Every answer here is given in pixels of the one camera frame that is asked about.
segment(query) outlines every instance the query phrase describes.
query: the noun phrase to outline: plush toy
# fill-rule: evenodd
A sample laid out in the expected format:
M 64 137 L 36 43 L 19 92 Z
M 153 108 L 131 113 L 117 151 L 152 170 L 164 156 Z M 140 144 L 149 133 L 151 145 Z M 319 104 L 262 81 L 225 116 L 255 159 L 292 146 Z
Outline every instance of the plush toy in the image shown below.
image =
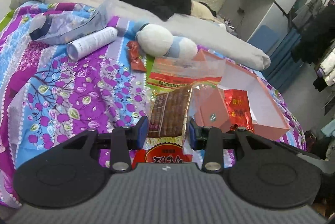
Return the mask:
M 198 52 L 197 45 L 192 40 L 173 36 L 170 31 L 157 24 L 137 22 L 134 32 L 143 51 L 153 57 L 193 59 Z

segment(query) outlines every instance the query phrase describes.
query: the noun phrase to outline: white cylindrical can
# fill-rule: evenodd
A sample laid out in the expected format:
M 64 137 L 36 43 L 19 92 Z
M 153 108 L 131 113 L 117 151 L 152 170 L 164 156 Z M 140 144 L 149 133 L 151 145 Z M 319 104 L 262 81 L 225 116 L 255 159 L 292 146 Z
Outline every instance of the white cylindrical can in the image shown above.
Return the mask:
M 118 30 L 116 28 L 106 27 L 69 43 L 66 47 L 67 54 L 72 61 L 77 62 L 99 48 L 115 41 L 117 35 Z

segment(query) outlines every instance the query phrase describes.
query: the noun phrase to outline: blue curtain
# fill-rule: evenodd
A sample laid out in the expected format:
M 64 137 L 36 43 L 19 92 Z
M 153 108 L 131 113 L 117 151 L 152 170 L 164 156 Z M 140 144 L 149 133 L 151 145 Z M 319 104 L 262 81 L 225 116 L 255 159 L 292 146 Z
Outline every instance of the blue curtain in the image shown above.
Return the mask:
M 294 62 L 291 57 L 291 49 L 301 40 L 301 35 L 296 29 L 286 35 L 274 53 L 270 56 L 271 65 L 262 71 L 267 81 L 281 93 L 291 84 L 299 73 L 303 62 Z

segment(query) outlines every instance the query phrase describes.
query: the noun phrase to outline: open cardboard box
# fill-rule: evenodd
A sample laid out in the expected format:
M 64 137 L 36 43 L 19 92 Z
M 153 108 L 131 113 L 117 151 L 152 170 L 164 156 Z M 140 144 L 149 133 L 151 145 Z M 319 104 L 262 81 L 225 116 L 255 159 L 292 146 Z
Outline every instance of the open cardboard box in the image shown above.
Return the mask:
M 215 59 L 220 58 L 202 49 L 194 58 L 196 61 Z M 195 114 L 197 124 L 218 127 L 222 132 L 229 131 L 232 124 L 224 102 L 224 93 L 220 92 L 219 88 L 244 90 L 247 91 L 255 134 L 270 140 L 278 140 L 282 137 L 289 130 L 289 126 L 262 80 L 229 61 L 226 62 L 223 71 L 222 81 L 218 88 L 213 89 L 206 103 L 202 104 Z

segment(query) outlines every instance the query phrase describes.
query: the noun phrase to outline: red foil packet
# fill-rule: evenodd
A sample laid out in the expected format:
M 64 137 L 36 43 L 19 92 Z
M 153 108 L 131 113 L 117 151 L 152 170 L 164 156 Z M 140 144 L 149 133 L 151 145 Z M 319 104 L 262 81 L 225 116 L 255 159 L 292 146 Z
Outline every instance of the red foil packet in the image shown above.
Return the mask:
M 224 93 L 224 100 L 232 123 L 231 130 L 246 127 L 247 130 L 254 133 L 247 91 L 221 90 L 221 92 Z
M 140 59 L 140 54 L 138 53 L 139 44 L 136 41 L 129 41 L 128 46 L 128 58 L 130 67 L 132 70 L 137 70 L 141 72 L 147 72 L 143 62 Z

